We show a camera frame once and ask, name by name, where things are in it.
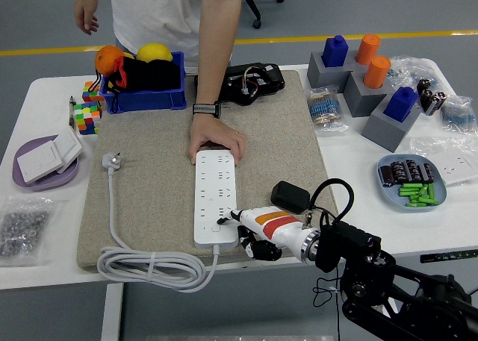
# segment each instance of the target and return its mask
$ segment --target black device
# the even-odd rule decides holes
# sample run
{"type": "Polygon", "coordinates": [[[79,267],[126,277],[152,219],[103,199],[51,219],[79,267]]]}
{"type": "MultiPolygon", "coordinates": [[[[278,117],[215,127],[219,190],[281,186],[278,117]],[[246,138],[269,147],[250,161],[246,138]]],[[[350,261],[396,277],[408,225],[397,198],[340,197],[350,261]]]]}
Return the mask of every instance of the black device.
{"type": "MultiPolygon", "coordinates": [[[[349,191],[348,210],[353,191],[342,180],[336,179],[336,183],[349,191]]],[[[317,195],[316,191],[311,206],[317,195]]],[[[398,266],[381,249],[379,237],[342,222],[344,212],[332,223],[321,218],[315,265],[330,272],[341,257],[345,259],[342,311],[350,321],[382,340],[478,340],[478,309],[471,305],[471,296],[453,275],[426,275],[398,266]],[[396,286],[396,276],[418,283],[416,293],[410,295],[396,286]],[[390,298],[402,303],[398,312],[391,306],[390,298]],[[379,305],[385,307],[389,317],[376,310],[379,305]]]]}
{"type": "Polygon", "coordinates": [[[310,198],[308,191],[286,181],[276,184],[270,195],[270,201],[274,205],[295,214],[301,214],[307,209],[310,198]]]}
{"type": "MultiPolygon", "coordinates": [[[[197,88],[197,76],[194,83],[197,88]]],[[[259,96],[272,95],[284,87],[284,77],[274,63],[229,66],[224,75],[218,101],[233,101],[247,106],[259,96]]]]}

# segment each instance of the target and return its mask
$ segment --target purple plate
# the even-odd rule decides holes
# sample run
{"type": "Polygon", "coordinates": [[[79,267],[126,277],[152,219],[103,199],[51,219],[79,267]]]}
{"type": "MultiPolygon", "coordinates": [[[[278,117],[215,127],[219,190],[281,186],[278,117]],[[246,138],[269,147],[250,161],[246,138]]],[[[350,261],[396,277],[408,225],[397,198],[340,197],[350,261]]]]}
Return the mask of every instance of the purple plate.
{"type": "Polygon", "coordinates": [[[27,190],[32,190],[34,192],[38,190],[49,190],[51,188],[63,186],[76,176],[76,173],[78,173],[78,158],[76,158],[65,170],[65,172],[60,175],[56,172],[52,172],[40,179],[37,179],[35,182],[31,182],[29,184],[25,183],[22,171],[20,170],[20,166],[16,159],[20,156],[23,156],[25,153],[34,150],[36,147],[41,146],[43,143],[54,140],[56,137],[57,135],[37,138],[27,142],[18,149],[18,151],[15,153],[15,157],[13,158],[12,171],[13,181],[17,186],[26,188],[27,190]]]}

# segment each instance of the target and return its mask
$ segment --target human hand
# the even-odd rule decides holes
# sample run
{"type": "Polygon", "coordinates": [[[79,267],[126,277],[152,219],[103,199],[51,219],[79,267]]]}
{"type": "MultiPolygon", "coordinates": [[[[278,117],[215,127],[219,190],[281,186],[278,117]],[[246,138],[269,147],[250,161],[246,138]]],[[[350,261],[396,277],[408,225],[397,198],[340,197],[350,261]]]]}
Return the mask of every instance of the human hand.
{"type": "Polygon", "coordinates": [[[190,128],[189,155],[192,164],[196,164],[196,153],[208,141],[229,148],[236,165],[244,156],[245,135],[228,127],[210,114],[196,113],[190,128]]]}
{"type": "Polygon", "coordinates": [[[88,35],[91,35],[92,31],[98,31],[98,19],[94,16],[97,8],[98,0],[75,0],[73,5],[76,26],[88,35]]]}

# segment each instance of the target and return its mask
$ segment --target white power cord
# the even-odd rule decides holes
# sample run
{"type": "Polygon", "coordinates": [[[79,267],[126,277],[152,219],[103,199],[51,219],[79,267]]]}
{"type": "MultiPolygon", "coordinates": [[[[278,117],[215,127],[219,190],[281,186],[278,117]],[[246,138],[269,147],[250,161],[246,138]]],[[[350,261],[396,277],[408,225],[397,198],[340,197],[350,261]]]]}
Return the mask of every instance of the white power cord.
{"type": "Polygon", "coordinates": [[[113,174],[121,165],[120,154],[107,153],[102,162],[108,170],[110,232],[121,246],[102,248],[102,255],[96,264],[98,272],[108,280],[120,283],[151,283],[179,292],[196,292],[203,289],[216,270],[220,247],[213,246],[214,259],[208,277],[205,277],[204,263],[194,255],[169,251],[138,251],[128,247],[114,231],[113,174]]]}

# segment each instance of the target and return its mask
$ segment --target wall socket panel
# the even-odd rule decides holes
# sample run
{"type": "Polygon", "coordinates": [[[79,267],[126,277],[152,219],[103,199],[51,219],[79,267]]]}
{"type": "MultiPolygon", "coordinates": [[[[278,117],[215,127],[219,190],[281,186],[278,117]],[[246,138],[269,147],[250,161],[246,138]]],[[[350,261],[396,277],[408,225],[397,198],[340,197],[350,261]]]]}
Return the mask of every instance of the wall socket panel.
{"type": "Polygon", "coordinates": [[[217,224],[237,209],[234,158],[229,150],[209,149],[196,155],[194,244],[197,248],[234,248],[238,244],[235,220],[217,224]]]}
{"type": "Polygon", "coordinates": [[[433,162],[447,186],[478,178],[478,168],[475,162],[465,157],[460,151],[445,151],[427,156],[427,158],[433,162]]]}

